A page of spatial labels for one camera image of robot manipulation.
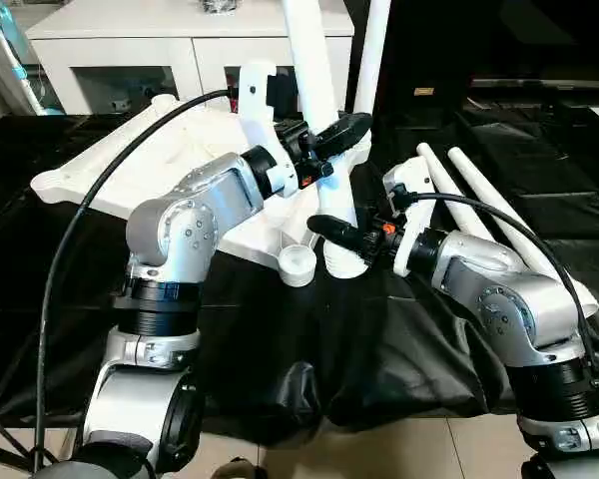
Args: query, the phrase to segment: tile floor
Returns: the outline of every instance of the tile floor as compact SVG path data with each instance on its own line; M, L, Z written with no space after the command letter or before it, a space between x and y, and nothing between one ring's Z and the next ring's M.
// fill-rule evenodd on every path
M33 433L16 430L29 444ZM65 431L48 431L59 454ZM0 438L0 445L6 446ZM196 459L177 479L208 479L236 456L260 464L271 479L518 479L532 455L517 432L514 416L473 419L405 419L358 434L325 429L295 450L266 450L244 441L204 434ZM0 466L0 479L26 475Z

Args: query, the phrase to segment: black fabric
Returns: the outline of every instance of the black fabric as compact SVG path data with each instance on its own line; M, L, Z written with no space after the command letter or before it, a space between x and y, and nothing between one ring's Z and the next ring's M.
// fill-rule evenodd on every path
M33 421L42 288L75 211L43 204L28 182L122 121L0 122L0 420L7 425ZM376 122L371 158L352 174L361 216L383 197L381 175L414 156L417 143L429 142L443 161L448 148L460 145L599 297L594 114L529 109L462 112L432 127L409 122ZM452 228L444 207L434 221ZM315 281L301 289L283 286L265 267L214 257L199 316L206 430L275 445L310 438L325 416L362 430L410 415L512 409L505 370L465 310L420 277L398 278L386 264L354 280L334 279L320 246L316 251ZM124 222L90 212L64 264L51 321L50 424L79 420L116 321L107 304L122 283L127 254Z

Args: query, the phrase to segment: robotic arm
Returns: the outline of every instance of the robotic arm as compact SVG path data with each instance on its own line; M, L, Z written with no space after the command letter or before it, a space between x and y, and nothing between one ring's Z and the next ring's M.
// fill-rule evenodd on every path
M258 85L246 91L264 103L268 78L254 71L246 77ZM197 314L220 239L273 194L288 196L332 174L328 159L356 145L371 125L368 114L344 115L315 135L305 122L274 129L257 109L245 110L255 112L243 122L259 145L191 171L129 217L131 255L114 301L120 320L108 336L84 444L70 461L43 469L36 479L144 479L191 461L204 405L193 368Z
M409 205L407 192L432 192L423 158L396 167L383 181L395 216L404 213L400 205ZM479 320L506 367L519 429L538 452L523 465L522 477L599 478L599 380L590 371L572 296L506 246L430 229L433 206L407 208L403 228L394 218L375 218L362 233L321 216L310 218L308 226L368 263L388 252L395 273L423 274Z

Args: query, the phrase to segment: white plastic rod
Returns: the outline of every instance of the white plastic rod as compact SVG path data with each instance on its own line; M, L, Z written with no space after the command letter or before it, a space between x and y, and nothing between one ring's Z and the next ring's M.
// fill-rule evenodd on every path
M530 227L523 220L523 218L517 214L510 203L507 202L501 193L492 186L488 179L483 176L479 169L474 166L474 164L461 151L461 149L457 147L451 148L448 151L448 158L452 161L457 170L461 173L480 200L506 213L510 217L513 217L530 230ZM519 255L523 258L528 267L536 272L545 274L561 282L559 274L557 274L557 271L552 266L548 258L541 252L541 250L539 250L537 246L533 244L530 239L522 235L508 223L498 219L495 219L495 221L506 237L510 240ZM597 310L599 310L599 303L597 299L584 284L572 278L572 276L570 278L572 279L575 289L577 290L577 295L581 301L584 314L586 317L591 316L597 312Z
M417 153L426 158L432 182L438 191L464 196L428 143L420 143L417 146ZM494 241L486 225L470 206L451 202L446 202L446 206L461 231L474 237Z
M301 111L310 129L318 134L338 119L319 2L283 0L282 5L298 80ZM348 177L348 155L340 155L330 162L334 173L317 182L319 211L357 226ZM366 271L367 266L357 254L330 241L324 244L323 255L328 272L335 277L351 278Z
M326 38L317 0L283 0L303 118L314 133L337 121Z
M371 0L353 110L372 114L391 0Z

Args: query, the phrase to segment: black cable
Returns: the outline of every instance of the black cable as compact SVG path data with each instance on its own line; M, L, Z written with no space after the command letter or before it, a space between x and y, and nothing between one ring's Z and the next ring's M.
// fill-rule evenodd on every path
M44 297L42 299L42 312L40 314L40 335L38 339L38 363L36 366L36 428L35 428L35 453L34 453L34 472L38 472L44 467L44 416L45 416L45 359L46 359L46 348L47 348L47 323L49 321L49 311L51 306L52 292L54 288L55 277L58 272L60 265L60 259L71 240L73 231L78 224L80 218L84 215L85 211L93 201L96 194L107 182L109 177L116 171L116 169L124 162L134 150L136 150L147 138L156 133L160 128L169 123L180 114L187 110L197 107L209 100L215 98L227 97L230 95L229 90L218 90L215 92L207 93L196 99L190 100L184 105L176 108L175 110L167 113L164 117L160 118L156 123L151 125L145 131L143 131L137 138L135 138L129 145L125 147L122 152L105 168L104 172L96 179L84 199L78 206L78 210L71 218L67 229L64 231L64 235L58 244L58 248L51 261L49 272L47 274L47 281L44 287Z
M158 479L158 475L156 474L156 470L153 467L153 464L149 461L147 456L143 456L142 454L137 454L136 457L142 462L142 465L147 470L147 474L149 475L149 479Z
M552 250L540 237L538 237L534 232L532 232L529 228L527 228L525 225L520 223L515 218L479 200L474 200L472 198L462 197L459 195L451 195L447 193L410 193L407 194L407 197L413 203L416 203L421 200L442 200L445 202L455 202L469 205L477 210L486 212L502 220L503 222L508 223L517 231L522 233L525 237L527 237L535 246L537 246L539 250L550 261L550 264L552 264L552 266L555 268L557 274L559 275L559 278L561 279L561 282L563 283L564 287L570 293L573 301L575 302L575 307L577 309L577 325L579 329L579 335L581 336L581 341L583 343L586 356L588 356L588 360L590 361L590 369L592 371L593 379L599 378L599 361L595 355L594 345L592 342L592 336L590 334L588 321L586 321L586 316L583 313L583 307L581 306L581 301L579 300L579 296L577 295L575 286L572 283L572 280L570 279L570 275L568 274L566 268L561 264L559 259L557 259L557 257L552 252Z

